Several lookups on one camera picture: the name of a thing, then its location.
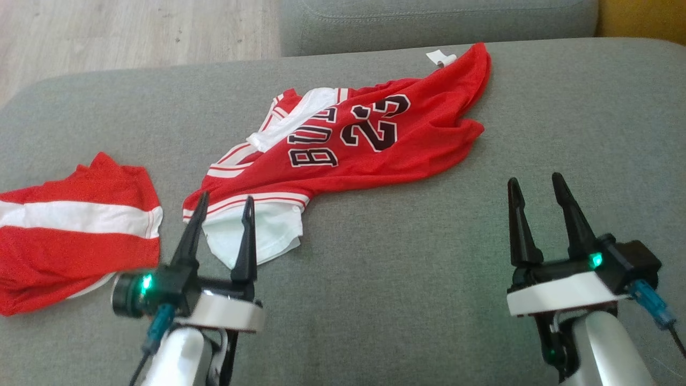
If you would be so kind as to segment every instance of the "gray cushion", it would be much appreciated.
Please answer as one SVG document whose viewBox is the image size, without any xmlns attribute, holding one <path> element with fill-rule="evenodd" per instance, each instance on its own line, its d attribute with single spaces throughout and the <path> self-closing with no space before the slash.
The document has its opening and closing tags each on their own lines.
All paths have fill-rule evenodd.
<svg viewBox="0 0 686 386">
<path fill-rule="evenodd" d="M 686 317 L 686 49 L 609 38 L 487 46 L 493 74 L 468 113 L 486 131 L 472 153 L 424 181 L 315 198 L 302 245 L 259 267 L 267 326 L 241 336 L 234 385 L 556 384 L 533 320 L 511 317 L 506 305 L 512 176 L 547 258 L 567 248 L 550 183 L 557 170 L 598 234 L 640 239 L 662 259 L 659 290 Z M 0 112 L 0 190 L 60 179 L 99 150 L 144 165 L 166 211 L 168 260 L 183 199 L 257 129 L 275 95 L 426 76 L 426 51 L 40 82 Z M 204 241 L 199 257 L 202 274 L 228 274 Z M 109 295 L 103 288 L 0 318 L 0 383 L 125 385 L 147 324 L 114 316 Z M 658 362 L 684 368 L 669 334 L 633 303 L 619 313 L 658 384 L 681 384 Z"/>
<path fill-rule="evenodd" d="M 284 56 L 593 36 L 598 0 L 282 0 Z"/>
</svg>

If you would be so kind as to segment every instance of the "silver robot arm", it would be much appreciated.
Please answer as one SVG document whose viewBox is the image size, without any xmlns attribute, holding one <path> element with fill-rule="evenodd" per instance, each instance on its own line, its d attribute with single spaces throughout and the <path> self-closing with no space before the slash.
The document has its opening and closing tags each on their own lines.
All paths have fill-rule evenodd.
<svg viewBox="0 0 686 386">
<path fill-rule="evenodd" d="M 113 286 L 112 307 L 123 317 L 152 318 L 142 345 L 143 359 L 133 386 L 152 357 L 147 386 L 227 386 L 239 332 L 264 326 L 262 303 L 255 299 L 257 249 L 255 205 L 246 199 L 244 234 L 230 280 L 198 276 L 196 259 L 209 194 L 196 207 L 172 261 L 151 273 L 122 273 Z"/>
<path fill-rule="evenodd" d="M 515 267 L 510 314 L 534 318 L 543 360 L 556 368 L 561 385 L 656 385 L 616 316 L 619 301 L 633 298 L 681 345 L 676 319 L 654 292 L 660 261 L 639 241 L 596 238 L 562 175 L 554 173 L 552 180 L 569 238 L 569 259 L 554 262 L 544 262 L 534 244 L 517 179 L 508 182 Z"/>
<path fill-rule="evenodd" d="M 238 332 L 259 332 L 264 320 L 255 303 L 203 292 L 190 317 L 174 320 L 177 327 L 163 338 L 142 385 L 224 386 Z"/>
</svg>

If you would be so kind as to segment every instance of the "white jersey trim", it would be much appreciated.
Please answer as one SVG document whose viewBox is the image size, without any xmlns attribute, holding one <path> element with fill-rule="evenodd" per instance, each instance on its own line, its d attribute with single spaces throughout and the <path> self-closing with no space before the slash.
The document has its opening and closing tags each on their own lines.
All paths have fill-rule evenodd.
<svg viewBox="0 0 686 386">
<path fill-rule="evenodd" d="M 234 177 L 238 177 L 243 170 L 218 170 L 218 169 L 210 169 L 207 171 L 208 176 L 210 177 L 217 177 L 221 179 L 232 179 Z"/>
<path fill-rule="evenodd" d="M 48 228 L 88 234 L 128 234 L 158 238 L 162 207 L 151 211 L 127 205 L 50 201 L 8 203 L 0 201 L 0 227 Z"/>
<path fill-rule="evenodd" d="M 252 144 L 258 151 L 267 152 L 290 133 L 293 133 L 312 115 L 337 104 L 343 96 L 342 90 L 345 90 L 347 98 L 347 89 L 320 87 L 308 91 L 290 114 L 281 121 L 271 124 L 266 130 L 251 134 L 247 138 L 248 143 Z"/>
<path fill-rule="evenodd" d="M 206 220 L 211 220 L 213 216 L 217 216 L 220 213 L 235 208 L 243 207 L 246 203 L 248 196 L 252 196 L 255 200 L 255 205 L 260 203 L 287 203 L 291 205 L 296 205 L 300 208 L 300 212 L 305 210 L 305 207 L 309 203 L 309 197 L 304 194 L 288 193 L 288 192 L 273 192 L 273 193 L 254 193 L 254 194 L 240 194 L 238 196 L 232 196 L 225 198 L 217 203 L 210 205 L 207 208 L 207 218 Z M 193 211 L 189 209 L 183 210 L 183 220 L 188 222 L 193 216 Z"/>
<path fill-rule="evenodd" d="M 240 170 L 240 169 L 246 169 L 250 165 L 252 165 L 252 162 L 245 162 L 241 163 L 239 165 L 225 165 L 223 163 L 213 163 L 210 168 L 218 169 L 218 170 Z"/>
<path fill-rule="evenodd" d="M 237 165 L 247 156 L 256 153 L 257 149 L 248 142 L 233 146 L 220 160 L 214 165 Z"/>
<path fill-rule="evenodd" d="M 281 118 L 286 118 L 288 116 L 288 113 L 286 113 L 286 110 L 282 109 L 281 107 L 274 107 L 274 112 L 279 114 Z"/>
<path fill-rule="evenodd" d="M 202 224 L 207 244 L 213 255 L 233 268 L 240 250 L 244 226 L 243 204 L 209 216 Z M 301 208 L 292 202 L 258 201 L 255 205 L 257 264 L 283 255 L 300 244 L 303 234 Z"/>
<path fill-rule="evenodd" d="M 271 110 L 271 109 L 269 110 L 269 112 L 270 112 L 270 113 L 267 114 L 267 116 L 264 118 L 264 121 L 262 122 L 262 125 L 260 125 L 258 131 L 264 131 L 267 127 L 269 127 L 270 123 L 272 123 L 272 120 L 274 119 L 274 116 L 272 115 L 272 110 Z"/>
</svg>

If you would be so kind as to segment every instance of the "black cable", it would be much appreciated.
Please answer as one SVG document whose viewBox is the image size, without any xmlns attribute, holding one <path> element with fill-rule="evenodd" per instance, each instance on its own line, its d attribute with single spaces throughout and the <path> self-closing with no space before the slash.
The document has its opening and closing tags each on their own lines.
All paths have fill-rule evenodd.
<svg viewBox="0 0 686 386">
<path fill-rule="evenodd" d="M 143 358 L 141 358 L 141 361 L 138 363 L 138 367 L 136 367 L 136 371 L 134 371 L 133 375 L 131 376 L 129 386 L 134 386 L 136 384 L 136 380 L 138 379 L 138 376 L 141 375 L 141 371 L 143 371 L 143 367 L 145 367 L 145 363 L 147 362 L 148 358 L 150 358 L 150 353 L 143 353 Z"/>
<path fill-rule="evenodd" d="M 670 326 L 670 333 L 672 333 L 672 338 L 674 338 L 674 342 L 676 343 L 676 346 L 679 347 L 679 351 L 681 351 L 681 355 L 684 356 L 686 359 L 686 348 L 684 348 L 684 344 L 681 343 L 681 339 L 679 339 L 679 336 L 676 333 L 676 329 L 674 328 L 674 324 Z"/>
</svg>

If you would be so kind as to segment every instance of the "clothing tag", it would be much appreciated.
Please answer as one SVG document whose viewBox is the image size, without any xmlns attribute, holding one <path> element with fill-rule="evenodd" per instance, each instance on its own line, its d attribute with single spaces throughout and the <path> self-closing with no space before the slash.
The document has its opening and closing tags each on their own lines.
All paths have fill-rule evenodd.
<svg viewBox="0 0 686 386">
<path fill-rule="evenodd" d="M 434 52 L 427 52 L 427 56 L 432 62 L 434 62 L 435 65 L 439 66 L 440 68 L 443 68 L 458 59 L 458 57 L 454 54 L 445 56 L 445 54 L 439 49 Z"/>
</svg>

